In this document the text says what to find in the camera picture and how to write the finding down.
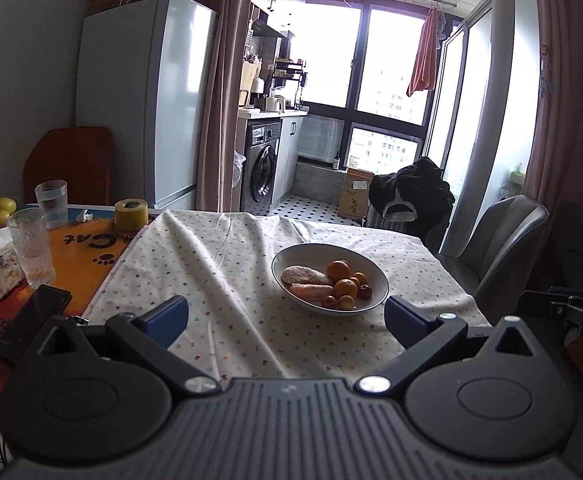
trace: black clothes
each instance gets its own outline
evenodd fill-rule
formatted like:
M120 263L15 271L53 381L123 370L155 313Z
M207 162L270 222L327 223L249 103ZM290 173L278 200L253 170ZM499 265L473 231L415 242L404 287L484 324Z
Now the black clothes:
M442 176L443 170L424 156L398 173L376 175L369 184L369 202L385 220L407 222L405 234L425 241L455 202Z

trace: white tablecloth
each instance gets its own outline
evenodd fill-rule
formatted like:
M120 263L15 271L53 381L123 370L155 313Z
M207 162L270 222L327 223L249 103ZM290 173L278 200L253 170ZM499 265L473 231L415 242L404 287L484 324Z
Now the white tablecloth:
M189 325L171 351L213 375L355 381L402 346L383 308L360 316L316 315L289 300L271 276L278 251L303 242L346 247L372 259L399 294L431 314L487 324L473 298L420 240L394 232L245 213L165 211L116 263L86 311L92 324L140 315L175 294Z

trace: range hood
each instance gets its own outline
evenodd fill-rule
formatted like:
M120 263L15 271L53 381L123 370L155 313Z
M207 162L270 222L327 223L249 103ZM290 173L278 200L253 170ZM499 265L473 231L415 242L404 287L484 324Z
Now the range hood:
M263 20L254 20L252 23L252 30L256 38L284 38L284 36L271 28Z

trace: washing machine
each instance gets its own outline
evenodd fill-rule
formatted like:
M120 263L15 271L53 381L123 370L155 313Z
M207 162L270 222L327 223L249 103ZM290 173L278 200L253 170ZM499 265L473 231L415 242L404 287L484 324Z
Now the washing machine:
M283 121L248 121L240 210L267 216L272 205L276 158Z

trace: gray chair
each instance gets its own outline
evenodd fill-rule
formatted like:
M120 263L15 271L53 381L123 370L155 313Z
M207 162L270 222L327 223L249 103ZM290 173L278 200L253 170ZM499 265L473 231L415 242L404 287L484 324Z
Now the gray chair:
M438 254L443 267L496 324L512 314L543 242L549 213L524 195L492 205L458 258Z

